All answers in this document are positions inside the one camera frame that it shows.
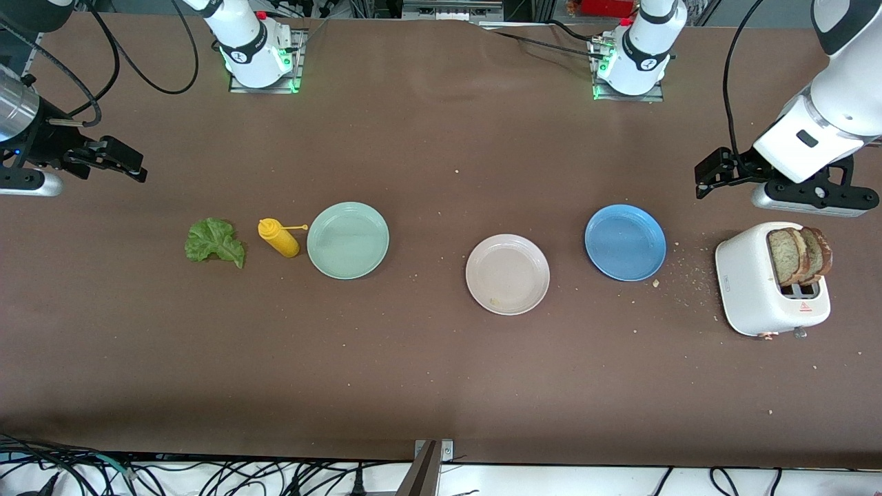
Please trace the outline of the brown bread slice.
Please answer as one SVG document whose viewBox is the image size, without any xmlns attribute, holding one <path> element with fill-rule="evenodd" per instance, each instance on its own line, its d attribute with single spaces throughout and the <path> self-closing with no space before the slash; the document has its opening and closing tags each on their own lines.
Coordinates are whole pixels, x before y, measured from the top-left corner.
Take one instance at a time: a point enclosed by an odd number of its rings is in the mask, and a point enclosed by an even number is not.
<svg viewBox="0 0 882 496">
<path fill-rule="evenodd" d="M 806 278 L 810 269 L 810 257 L 799 230 L 790 227 L 772 230 L 766 236 L 766 241 L 778 285 L 797 285 Z"/>
<path fill-rule="evenodd" d="M 798 283 L 800 286 L 813 285 L 832 269 L 832 248 L 820 229 L 803 227 L 800 234 L 806 242 L 810 266 L 806 277 Z"/>
</svg>

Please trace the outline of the green lettuce leaf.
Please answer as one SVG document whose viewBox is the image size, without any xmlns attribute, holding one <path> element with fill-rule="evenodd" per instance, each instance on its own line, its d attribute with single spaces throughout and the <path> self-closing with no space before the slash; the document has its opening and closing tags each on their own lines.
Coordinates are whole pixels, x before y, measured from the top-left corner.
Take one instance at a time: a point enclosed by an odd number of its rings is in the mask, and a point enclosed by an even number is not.
<svg viewBox="0 0 882 496">
<path fill-rule="evenodd" d="M 185 241 L 189 261 L 202 262 L 214 256 L 219 260 L 245 266 L 245 245 L 236 237 L 233 225 L 221 218 L 205 218 L 190 226 Z"/>
</svg>

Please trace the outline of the yellow mustard squeeze bottle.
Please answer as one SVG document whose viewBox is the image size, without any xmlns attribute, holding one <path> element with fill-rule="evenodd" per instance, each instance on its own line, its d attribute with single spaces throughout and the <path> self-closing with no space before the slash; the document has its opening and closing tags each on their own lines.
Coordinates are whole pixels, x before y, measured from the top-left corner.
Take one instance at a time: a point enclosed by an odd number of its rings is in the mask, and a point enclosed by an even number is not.
<svg viewBox="0 0 882 496">
<path fill-rule="evenodd" d="M 296 257 L 300 252 L 300 244 L 291 233 L 292 230 L 308 230 L 308 224 L 284 226 L 274 218 L 261 219 L 258 222 L 258 235 L 285 258 Z"/>
</svg>

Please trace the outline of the blue plate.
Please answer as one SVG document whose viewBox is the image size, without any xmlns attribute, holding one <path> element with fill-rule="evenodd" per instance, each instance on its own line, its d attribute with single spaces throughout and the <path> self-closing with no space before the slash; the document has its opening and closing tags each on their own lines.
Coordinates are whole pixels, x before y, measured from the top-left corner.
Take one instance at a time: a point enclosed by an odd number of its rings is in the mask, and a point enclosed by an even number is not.
<svg viewBox="0 0 882 496">
<path fill-rule="evenodd" d="M 596 211 L 587 220 L 584 247 L 599 272 L 622 282 L 649 279 L 667 255 L 664 230 L 655 217 L 627 204 Z"/>
</svg>

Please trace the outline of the beige plate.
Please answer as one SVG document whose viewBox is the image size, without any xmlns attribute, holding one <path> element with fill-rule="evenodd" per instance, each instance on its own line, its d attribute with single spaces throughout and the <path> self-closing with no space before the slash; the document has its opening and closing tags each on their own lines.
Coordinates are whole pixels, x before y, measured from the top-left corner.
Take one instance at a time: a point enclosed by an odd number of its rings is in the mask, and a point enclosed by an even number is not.
<svg viewBox="0 0 882 496">
<path fill-rule="evenodd" d="M 532 311 L 551 284 L 549 263 L 538 245 L 514 234 L 491 236 L 473 248 L 466 287 L 481 307 L 497 315 Z"/>
</svg>

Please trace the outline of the mint green plate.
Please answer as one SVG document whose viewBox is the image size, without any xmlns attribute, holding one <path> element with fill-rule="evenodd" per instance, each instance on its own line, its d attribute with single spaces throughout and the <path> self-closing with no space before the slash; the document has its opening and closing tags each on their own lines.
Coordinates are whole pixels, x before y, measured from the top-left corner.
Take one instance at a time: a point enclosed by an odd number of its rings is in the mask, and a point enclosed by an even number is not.
<svg viewBox="0 0 882 496">
<path fill-rule="evenodd" d="M 307 254 L 319 272 L 338 280 L 362 278 L 387 256 L 390 231 L 377 209 L 340 202 L 322 211 L 309 227 Z"/>
</svg>

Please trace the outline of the white toaster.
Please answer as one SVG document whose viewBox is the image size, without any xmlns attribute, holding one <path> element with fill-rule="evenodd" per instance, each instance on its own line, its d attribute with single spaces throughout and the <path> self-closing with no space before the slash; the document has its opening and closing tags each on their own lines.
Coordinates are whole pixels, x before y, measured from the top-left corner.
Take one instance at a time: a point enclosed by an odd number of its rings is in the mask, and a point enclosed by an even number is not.
<svg viewBox="0 0 882 496">
<path fill-rule="evenodd" d="M 796 257 L 790 276 L 778 274 L 772 239 L 791 238 L 803 227 L 789 222 L 755 225 L 723 241 L 715 252 L 719 295 L 732 329 L 741 335 L 772 339 L 780 333 L 802 332 L 828 319 L 831 311 L 823 276 L 800 285 L 809 258 Z"/>
</svg>

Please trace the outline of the red box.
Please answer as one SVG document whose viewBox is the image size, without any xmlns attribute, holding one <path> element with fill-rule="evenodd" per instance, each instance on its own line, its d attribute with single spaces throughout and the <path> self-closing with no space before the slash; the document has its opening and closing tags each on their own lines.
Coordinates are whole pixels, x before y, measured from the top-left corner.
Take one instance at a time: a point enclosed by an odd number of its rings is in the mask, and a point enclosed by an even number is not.
<svg viewBox="0 0 882 496">
<path fill-rule="evenodd" d="M 628 18 L 639 0 L 566 0 L 567 12 L 590 18 Z"/>
</svg>

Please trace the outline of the aluminium table edge rail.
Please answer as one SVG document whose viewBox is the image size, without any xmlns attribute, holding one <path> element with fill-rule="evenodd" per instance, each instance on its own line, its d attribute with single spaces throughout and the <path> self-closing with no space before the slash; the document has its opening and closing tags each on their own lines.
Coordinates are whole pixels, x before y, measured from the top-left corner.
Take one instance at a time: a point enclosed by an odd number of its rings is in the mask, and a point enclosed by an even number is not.
<svg viewBox="0 0 882 496">
<path fill-rule="evenodd" d="M 31 72 L 32 64 L 39 53 L 37 50 L 22 42 L 15 56 L 15 62 L 12 63 L 12 69 L 18 72 L 19 76 L 27 75 Z"/>
</svg>

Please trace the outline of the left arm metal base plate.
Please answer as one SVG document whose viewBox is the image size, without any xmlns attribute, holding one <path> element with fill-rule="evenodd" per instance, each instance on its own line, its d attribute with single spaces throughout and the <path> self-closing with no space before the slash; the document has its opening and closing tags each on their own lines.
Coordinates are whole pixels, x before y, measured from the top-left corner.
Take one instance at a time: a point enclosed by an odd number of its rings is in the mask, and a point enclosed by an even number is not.
<svg viewBox="0 0 882 496">
<path fill-rule="evenodd" d="M 644 56 L 637 53 L 637 60 L 621 56 L 617 49 L 620 37 L 614 30 L 604 31 L 595 35 L 586 47 L 589 54 L 595 56 L 590 67 L 593 77 L 593 98 L 595 100 L 639 101 L 639 103 L 661 103 L 664 100 L 664 89 L 661 80 L 664 70 L 670 62 L 670 54 Z M 625 76 L 621 81 L 626 89 L 646 89 L 646 93 L 622 93 L 611 82 L 608 76 Z"/>
</svg>

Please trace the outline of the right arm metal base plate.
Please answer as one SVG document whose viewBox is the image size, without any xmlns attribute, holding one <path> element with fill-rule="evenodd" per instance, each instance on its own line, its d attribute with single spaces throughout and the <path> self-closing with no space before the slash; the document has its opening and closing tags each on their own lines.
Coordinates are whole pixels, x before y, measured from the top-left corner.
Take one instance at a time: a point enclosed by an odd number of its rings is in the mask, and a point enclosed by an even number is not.
<svg viewBox="0 0 882 496">
<path fill-rule="evenodd" d="M 229 93 L 231 94 L 298 94 L 302 85 L 303 66 L 305 65 L 308 30 L 292 30 L 290 26 L 283 25 L 281 38 L 278 44 L 281 48 L 276 51 L 277 61 L 283 67 L 280 78 L 268 87 L 246 87 L 232 73 L 229 75 Z"/>
</svg>

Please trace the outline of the aluminium frame piece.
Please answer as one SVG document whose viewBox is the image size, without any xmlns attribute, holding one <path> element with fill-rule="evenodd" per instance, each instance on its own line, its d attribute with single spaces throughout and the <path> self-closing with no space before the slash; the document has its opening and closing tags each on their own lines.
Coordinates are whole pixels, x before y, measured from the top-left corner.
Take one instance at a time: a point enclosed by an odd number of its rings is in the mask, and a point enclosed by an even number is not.
<svg viewBox="0 0 882 496">
<path fill-rule="evenodd" d="M 404 20 L 465 20 L 503 22 L 503 0 L 401 0 Z"/>
</svg>

